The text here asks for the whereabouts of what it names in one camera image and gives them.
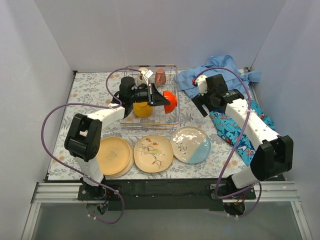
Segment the cream steel tumbler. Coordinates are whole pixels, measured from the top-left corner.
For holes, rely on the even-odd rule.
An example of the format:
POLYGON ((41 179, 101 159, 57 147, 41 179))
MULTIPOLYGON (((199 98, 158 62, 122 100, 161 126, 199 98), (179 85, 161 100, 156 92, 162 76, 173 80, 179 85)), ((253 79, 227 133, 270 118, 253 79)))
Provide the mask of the cream steel tumbler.
POLYGON ((145 79, 144 74, 149 71, 148 68, 141 67, 138 69, 140 72, 138 74, 138 77, 136 79, 136 85, 139 86, 141 84, 148 84, 148 81, 145 79))

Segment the yellow bowl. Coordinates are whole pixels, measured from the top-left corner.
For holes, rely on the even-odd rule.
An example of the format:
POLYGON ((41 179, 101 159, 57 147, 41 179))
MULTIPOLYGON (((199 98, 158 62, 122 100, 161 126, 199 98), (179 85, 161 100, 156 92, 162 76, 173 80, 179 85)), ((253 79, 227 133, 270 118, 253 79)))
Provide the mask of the yellow bowl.
POLYGON ((147 102, 136 102, 133 104, 133 113, 139 118, 146 118, 153 112, 153 107, 147 102))

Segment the red bowl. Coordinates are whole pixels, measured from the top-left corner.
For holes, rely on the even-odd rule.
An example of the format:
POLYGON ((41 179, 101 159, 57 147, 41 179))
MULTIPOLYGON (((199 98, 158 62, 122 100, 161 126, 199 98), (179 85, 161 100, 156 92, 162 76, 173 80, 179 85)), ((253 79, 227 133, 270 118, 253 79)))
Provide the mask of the red bowl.
POLYGON ((166 90, 163 91, 163 96, 169 101, 169 104, 164 105, 164 112, 165 114, 170 114, 178 106, 178 99, 172 92, 166 90))

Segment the pink mug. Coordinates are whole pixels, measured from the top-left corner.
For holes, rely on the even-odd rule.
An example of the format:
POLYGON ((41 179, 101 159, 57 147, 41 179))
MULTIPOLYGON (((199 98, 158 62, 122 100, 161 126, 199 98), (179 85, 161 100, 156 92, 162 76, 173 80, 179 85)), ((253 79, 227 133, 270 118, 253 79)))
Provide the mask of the pink mug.
POLYGON ((160 87, 166 84, 166 73, 163 68, 158 68, 155 73, 155 84, 160 87))

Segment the wire dish rack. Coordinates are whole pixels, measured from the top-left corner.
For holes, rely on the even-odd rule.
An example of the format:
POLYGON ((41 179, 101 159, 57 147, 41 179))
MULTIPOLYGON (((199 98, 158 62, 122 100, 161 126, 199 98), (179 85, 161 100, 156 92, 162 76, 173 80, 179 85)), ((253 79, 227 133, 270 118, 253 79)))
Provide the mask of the wire dish rack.
MULTIPOLYGON (((156 64, 156 65, 129 65, 128 68, 140 69, 146 68, 153 72, 149 81, 156 82, 156 71, 162 68, 165 73, 166 81, 163 85, 157 87, 157 90, 162 94, 164 91, 169 91, 175 97, 179 98, 179 91, 176 80, 178 78, 178 69, 174 64, 156 64)), ((173 132, 180 123, 180 104, 178 103, 171 113, 165 113, 163 106, 153 107, 152 114, 148 117, 138 117, 133 112, 120 121, 124 128, 129 129, 144 129, 154 130, 158 129, 164 132, 173 132)))

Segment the cream and blue plate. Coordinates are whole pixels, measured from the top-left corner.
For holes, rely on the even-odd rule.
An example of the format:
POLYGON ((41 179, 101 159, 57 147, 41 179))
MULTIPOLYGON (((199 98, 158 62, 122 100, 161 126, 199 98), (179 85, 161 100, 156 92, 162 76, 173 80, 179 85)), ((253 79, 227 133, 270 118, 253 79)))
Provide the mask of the cream and blue plate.
POLYGON ((173 155, 186 164, 201 163, 211 152, 211 142, 207 134, 193 126, 176 130, 170 138, 170 143, 173 155))

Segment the bird pattern plate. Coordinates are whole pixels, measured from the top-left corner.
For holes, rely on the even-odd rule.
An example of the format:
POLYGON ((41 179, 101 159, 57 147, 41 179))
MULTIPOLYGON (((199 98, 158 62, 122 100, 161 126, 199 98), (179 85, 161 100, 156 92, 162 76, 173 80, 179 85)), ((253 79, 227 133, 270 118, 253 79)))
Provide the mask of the bird pattern plate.
POLYGON ((135 165, 149 174, 165 171, 174 159, 170 141, 161 135, 140 138, 134 146, 133 155, 135 165))

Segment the orange plate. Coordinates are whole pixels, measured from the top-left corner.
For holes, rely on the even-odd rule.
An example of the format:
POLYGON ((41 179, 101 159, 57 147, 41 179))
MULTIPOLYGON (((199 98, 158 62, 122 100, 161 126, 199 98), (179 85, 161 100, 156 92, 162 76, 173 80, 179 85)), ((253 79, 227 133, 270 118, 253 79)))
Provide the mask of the orange plate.
POLYGON ((131 159, 128 143, 115 136, 103 138, 97 153, 97 162, 103 175, 109 176, 121 172, 131 159))

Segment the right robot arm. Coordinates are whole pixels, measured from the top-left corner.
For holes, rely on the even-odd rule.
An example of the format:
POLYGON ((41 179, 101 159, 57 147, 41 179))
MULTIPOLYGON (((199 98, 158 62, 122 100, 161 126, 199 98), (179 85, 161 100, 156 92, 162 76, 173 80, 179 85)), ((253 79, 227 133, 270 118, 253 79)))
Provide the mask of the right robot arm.
POLYGON ((255 153, 250 165, 226 178, 225 185, 215 186, 215 193, 237 199, 249 186, 288 172, 293 166, 294 142, 288 135, 281 136, 267 126, 250 107, 237 89, 228 89, 221 74, 207 77, 200 75, 192 84, 199 94, 192 98, 203 116, 207 110, 221 110, 241 127, 253 145, 255 153))

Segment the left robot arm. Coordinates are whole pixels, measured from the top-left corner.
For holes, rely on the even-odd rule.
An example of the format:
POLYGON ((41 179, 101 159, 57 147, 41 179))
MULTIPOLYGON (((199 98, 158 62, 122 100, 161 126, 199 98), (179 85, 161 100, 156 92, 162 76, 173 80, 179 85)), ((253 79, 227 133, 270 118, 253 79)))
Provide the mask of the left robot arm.
POLYGON ((97 158, 102 129, 125 119, 137 103, 146 103, 150 107, 163 106, 166 114, 177 107, 178 100, 170 91, 160 93, 154 83, 135 83, 133 77, 123 77, 111 103, 88 115, 77 113, 66 135, 64 148, 78 161, 83 175, 80 181, 95 200, 103 199, 107 193, 103 185, 105 175, 97 158))

